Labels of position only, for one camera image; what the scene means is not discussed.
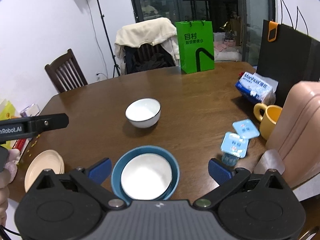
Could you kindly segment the left hand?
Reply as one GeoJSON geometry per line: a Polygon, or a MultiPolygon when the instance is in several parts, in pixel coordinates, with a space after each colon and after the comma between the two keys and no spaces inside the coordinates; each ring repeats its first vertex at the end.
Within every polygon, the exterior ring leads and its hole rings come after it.
{"type": "Polygon", "coordinates": [[[8,185],[14,180],[17,174],[16,159],[19,157],[20,151],[18,149],[9,150],[9,156],[3,171],[1,172],[1,195],[0,195],[0,213],[1,213],[1,225],[5,226],[7,221],[7,209],[9,199],[8,185]]]}

